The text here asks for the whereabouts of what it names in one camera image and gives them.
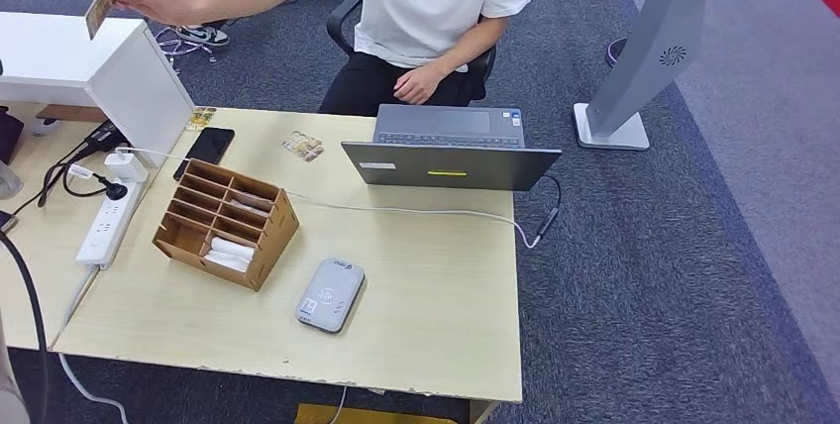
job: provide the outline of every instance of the desk leg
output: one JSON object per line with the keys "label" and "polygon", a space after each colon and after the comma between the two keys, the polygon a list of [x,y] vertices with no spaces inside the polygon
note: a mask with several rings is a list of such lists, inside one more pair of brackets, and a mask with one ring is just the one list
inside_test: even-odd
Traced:
{"label": "desk leg", "polygon": [[490,413],[498,407],[498,401],[470,400],[470,424],[481,424],[490,417]]}

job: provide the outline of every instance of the card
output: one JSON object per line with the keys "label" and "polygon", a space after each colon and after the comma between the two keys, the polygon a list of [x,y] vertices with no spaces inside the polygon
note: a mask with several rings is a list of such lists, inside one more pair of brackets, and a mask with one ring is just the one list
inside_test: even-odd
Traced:
{"label": "card", "polygon": [[324,153],[323,142],[296,130],[283,142],[283,146],[306,162],[311,162]]}
{"label": "card", "polygon": [[204,127],[210,125],[214,115],[216,115],[215,107],[196,107],[192,111],[192,117],[189,119],[186,130],[193,132],[204,130]]}
{"label": "card", "polygon": [[84,14],[84,22],[87,24],[87,34],[90,36],[91,41],[96,36],[96,33],[105,21],[105,15],[108,14],[112,6],[114,6],[114,0],[93,0],[90,8],[87,9],[87,13]]}

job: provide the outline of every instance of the light wood tabletop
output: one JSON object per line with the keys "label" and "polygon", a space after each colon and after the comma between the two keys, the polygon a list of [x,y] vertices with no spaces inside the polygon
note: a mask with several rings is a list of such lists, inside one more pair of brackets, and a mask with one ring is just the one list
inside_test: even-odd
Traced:
{"label": "light wood tabletop", "polygon": [[[96,124],[64,122],[46,137],[33,137],[29,127],[44,105],[4,104],[10,107],[11,115],[27,125],[10,165],[23,179],[24,188],[16,196],[0,200],[0,210],[11,213],[41,189],[47,169],[84,140]],[[103,158],[102,154],[95,155],[81,164],[104,172]],[[89,191],[97,187],[99,183],[93,181],[79,184],[76,189]],[[75,263],[75,257],[101,204],[100,198],[73,198],[59,184],[44,209],[39,209],[35,203],[27,206],[19,215],[18,225],[8,234],[32,274],[44,315],[48,344],[57,337],[74,289],[87,276],[85,267]],[[6,328],[6,343],[11,347],[37,348],[26,287],[15,262],[2,247],[0,310]]]}
{"label": "light wood tabletop", "polygon": [[[367,186],[340,142],[373,119],[220,109],[237,133],[220,165],[330,203],[469,209],[513,216],[500,191]],[[301,131],[326,152],[305,162],[282,142]],[[173,154],[197,137],[186,132]],[[170,159],[135,213],[114,264],[97,276],[55,344],[60,352],[485,401],[521,401],[514,230],[473,216],[348,211],[291,196],[300,230],[262,290],[170,260],[152,244],[175,189]],[[294,316],[319,262],[362,267],[345,329]],[[488,407],[478,406],[476,415]]]}

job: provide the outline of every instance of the laptop keyboard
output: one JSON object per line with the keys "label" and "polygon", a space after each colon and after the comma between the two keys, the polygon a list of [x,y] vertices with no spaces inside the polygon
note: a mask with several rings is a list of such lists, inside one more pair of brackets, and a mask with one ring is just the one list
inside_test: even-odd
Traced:
{"label": "laptop keyboard", "polygon": [[518,149],[521,147],[519,139],[452,137],[446,135],[379,134],[377,141],[381,144],[399,145],[447,145],[498,149]]}

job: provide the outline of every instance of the white towel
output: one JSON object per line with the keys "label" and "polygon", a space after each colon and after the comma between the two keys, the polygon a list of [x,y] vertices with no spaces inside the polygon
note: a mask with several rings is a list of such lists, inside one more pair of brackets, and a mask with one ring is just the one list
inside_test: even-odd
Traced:
{"label": "white towel", "polygon": [[241,246],[239,244],[218,237],[213,238],[213,240],[210,241],[210,248],[213,251],[218,251],[220,253],[232,254],[248,262],[250,262],[254,258],[254,248]]}
{"label": "white towel", "polygon": [[268,213],[267,213],[266,211],[262,211],[261,209],[255,208],[254,206],[249,206],[249,205],[247,205],[247,204],[240,203],[240,202],[239,202],[239,201],[237,201],[236,199],[232,199],[232,200],[231,200],[231,204],[232,204],[233,206],[238,207],[238,208],[247,209],[248,211],[251,211],[251,212],[253,212],[253,213],[257,213],[257,214],[259,214],[260,216],[265,216],[266,218],[268,217]]}
{"label": "white towel", "polygon": [[233,270],[238,270],[239,272],[244,272],[248,270],[249,262],[232,254],[225,254],[220,253],[218,251],[210,250],[204,259],[207,261],[212,261],[218,265],[223,265],[225,267],[232,268]]}

